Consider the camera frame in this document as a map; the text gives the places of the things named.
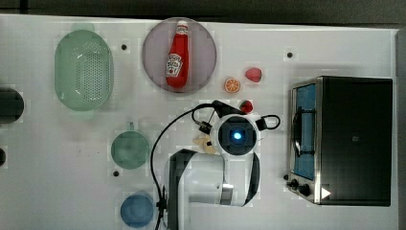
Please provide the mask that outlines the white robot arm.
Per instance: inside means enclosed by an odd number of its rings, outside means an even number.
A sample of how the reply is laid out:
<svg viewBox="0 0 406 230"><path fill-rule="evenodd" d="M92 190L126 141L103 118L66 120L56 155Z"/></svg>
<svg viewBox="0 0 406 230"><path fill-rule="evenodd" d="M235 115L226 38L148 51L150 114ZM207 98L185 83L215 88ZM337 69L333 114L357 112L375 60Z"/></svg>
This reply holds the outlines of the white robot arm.
<svg viewBox="0 0 406 230"><path fill-rule="evenodd" d="M193 202L242 207L259 186L256 148L264 132L259 115L225 115L214 123L210 142L214 154L181 149L165 166L168 230L192 230Z"/></svg>

